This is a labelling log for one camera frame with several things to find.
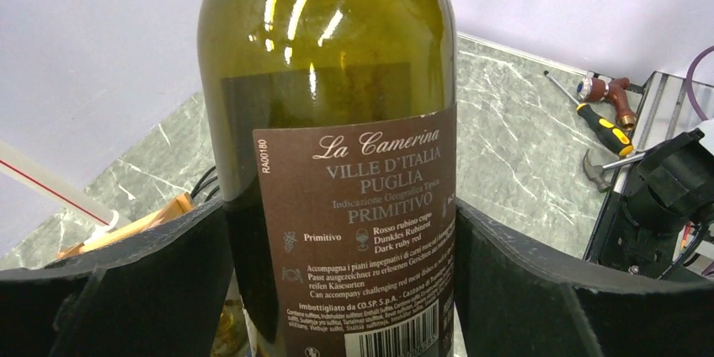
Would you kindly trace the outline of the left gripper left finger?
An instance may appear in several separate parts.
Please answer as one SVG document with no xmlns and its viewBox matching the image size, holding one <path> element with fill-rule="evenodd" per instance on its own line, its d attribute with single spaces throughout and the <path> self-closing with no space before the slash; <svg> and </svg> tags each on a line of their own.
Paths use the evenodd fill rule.
<svg viewBox="0 0 714 357">
<path fill-rule="evenodd" d="M 1 273 L 4 356 L 207 356 L 233 263 L 221 202 L 41 269 Z"/>
</svg>

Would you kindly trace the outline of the wooden wine rack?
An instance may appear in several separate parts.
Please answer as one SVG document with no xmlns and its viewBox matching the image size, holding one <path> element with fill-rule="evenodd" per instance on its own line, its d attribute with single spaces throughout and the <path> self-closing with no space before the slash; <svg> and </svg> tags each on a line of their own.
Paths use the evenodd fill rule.
<svg viewBox="0 0 714 357">
<path fill-rule="evenodd" d="M 56 255 L 56 258 L 68 258 L 108 246 L 114 242 L 124 240 L 137 233 L 147 231 L 155 226 L 174 220 L 193 209 L 194 201 L 188 193 L 178 195 L 174 199 L 170 200 L 161 210 L 157 210 L 150 215 L 144 216 L 140 220 L 134 221 L 127 226 L 123 226 L 114 232 L 100 237 L 99 239 L 94 239 L 92 241 L 88 239 L 87 241 L 80 242 L 71 248 L 59 252 Z"/>
</svg>

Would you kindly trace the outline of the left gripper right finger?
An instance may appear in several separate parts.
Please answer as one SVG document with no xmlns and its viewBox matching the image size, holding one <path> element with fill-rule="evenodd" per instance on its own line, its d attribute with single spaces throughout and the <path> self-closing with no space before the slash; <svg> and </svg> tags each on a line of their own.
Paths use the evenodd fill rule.
<svg viewBox="0 0 714 357">
<path fill-rule="evenodd" d="M 591 264 L 456 202 L 455 303 L 470 356 L 710 356 L 713 284 Z"/>
</svg>

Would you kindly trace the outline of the green wine bottle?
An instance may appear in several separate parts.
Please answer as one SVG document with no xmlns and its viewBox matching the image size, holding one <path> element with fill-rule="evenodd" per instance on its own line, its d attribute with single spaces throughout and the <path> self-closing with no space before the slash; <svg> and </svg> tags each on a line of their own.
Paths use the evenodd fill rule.
<svg viewBox="0 0 714 357">
<path fill-rule="evenodd" d="M 197 45 L 252 355 L 453 355 L 450 0 L 203 0 Z"/>
</svg>

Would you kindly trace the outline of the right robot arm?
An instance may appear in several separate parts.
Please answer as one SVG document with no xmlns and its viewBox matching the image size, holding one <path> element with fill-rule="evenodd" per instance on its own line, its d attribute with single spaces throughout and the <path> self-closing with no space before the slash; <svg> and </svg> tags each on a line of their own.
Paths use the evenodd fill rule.
<svg viewBox="0 0 714 357">
<path fill-rule="evenodd" d="M 713 121 L 644 152 L 635 166 L 642 185 L 625 197 L 623 211 L 635 226 L 674 236 L 688 224 L 694 238 L 658 273 L 668 279 L 697 250 L 713 223 Z"/>
</svg>

